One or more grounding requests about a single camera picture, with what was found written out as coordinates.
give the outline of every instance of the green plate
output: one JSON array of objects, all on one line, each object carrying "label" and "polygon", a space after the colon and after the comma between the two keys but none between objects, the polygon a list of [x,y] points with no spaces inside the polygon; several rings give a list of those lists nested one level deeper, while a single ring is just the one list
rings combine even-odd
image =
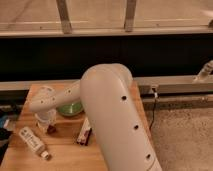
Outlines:
[{"label": "green plate", "polygon": [[63,105],[56,108],[59,114],[63,116],[75,116],[83,111],[83,106],[81,102],[75,102],[69,105]]}]

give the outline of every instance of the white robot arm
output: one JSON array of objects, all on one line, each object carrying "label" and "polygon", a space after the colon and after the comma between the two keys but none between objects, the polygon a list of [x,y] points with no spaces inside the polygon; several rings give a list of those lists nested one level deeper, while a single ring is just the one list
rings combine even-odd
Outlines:
[{"label": "white robot arm", "polygon": [[110,171],[161,171],[131,99],[131,83],[125,66],[96,65],[65,90],[32,99],[30,110],[45,111],[80,98]]}]

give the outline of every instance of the white cap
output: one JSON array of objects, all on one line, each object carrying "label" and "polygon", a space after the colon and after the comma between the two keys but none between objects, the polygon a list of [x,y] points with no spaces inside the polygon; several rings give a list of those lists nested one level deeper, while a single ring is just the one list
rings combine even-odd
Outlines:
[{"label": "white cap", "polygon": [[45,160],[49,160],[51,158],[51,155],[47,151],[43,151],[41,153],[41,157]]}]

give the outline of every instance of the bottle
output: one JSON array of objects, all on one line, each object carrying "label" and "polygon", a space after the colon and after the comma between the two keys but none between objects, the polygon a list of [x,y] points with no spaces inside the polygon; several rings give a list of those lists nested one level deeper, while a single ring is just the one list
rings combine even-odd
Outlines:
[{"label": "bottle", "polygon": [[194,79],[194,83],[202,83],[205,79],[211,74],[213,70],[213,60],[206,63],[203,68],[200,70],[196,78]]},{"label": "bottle", "polygon": [[44,143],[33,133],[29,127],[24,127],[19,131],[19,136],[28,147],[37,155],[45,160],[50,159],[51,155],[46,151]]}]

